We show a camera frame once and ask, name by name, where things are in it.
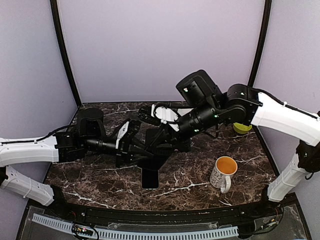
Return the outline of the black phone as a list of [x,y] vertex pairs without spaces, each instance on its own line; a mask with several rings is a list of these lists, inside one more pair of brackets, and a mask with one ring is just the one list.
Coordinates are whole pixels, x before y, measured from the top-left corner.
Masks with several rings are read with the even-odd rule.
[[142,168],[141,184],[143,189],[157,189],[159,187],[159,171]]

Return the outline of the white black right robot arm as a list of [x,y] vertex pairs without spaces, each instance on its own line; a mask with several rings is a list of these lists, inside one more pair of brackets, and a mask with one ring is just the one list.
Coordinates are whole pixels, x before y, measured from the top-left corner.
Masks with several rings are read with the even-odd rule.
[[189,139],[219,124],[239,123],[270,128],[299,139],[288,166],[268,185],[266,198],[255,205],[255,213],[266,217],[285,195],[310,173],[320,170],[320,116],[282,102],[262,89],[234,84],[223,93],[205,70],[183,78],[176,89],[191,109],[151,107],[151,116],[170,125],[178,141]]

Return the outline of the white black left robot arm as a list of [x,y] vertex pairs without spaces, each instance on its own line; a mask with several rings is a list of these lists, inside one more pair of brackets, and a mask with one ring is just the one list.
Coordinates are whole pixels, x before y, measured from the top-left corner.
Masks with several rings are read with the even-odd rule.
[[34,200],[60,218],[67,218],[70,206],[63,201],[62,191],[40,183],[13,168],[14,164],[48,162],[67,163],[82,159],[86,152],[117,156],[117,164],[130,162],[132,140],[140,130],[138,120],[124,120],[111,135],[106,134],[104,113],[97,108],[80,111],[76,124],[60,127],[44,137],[0,140],[0,187]]

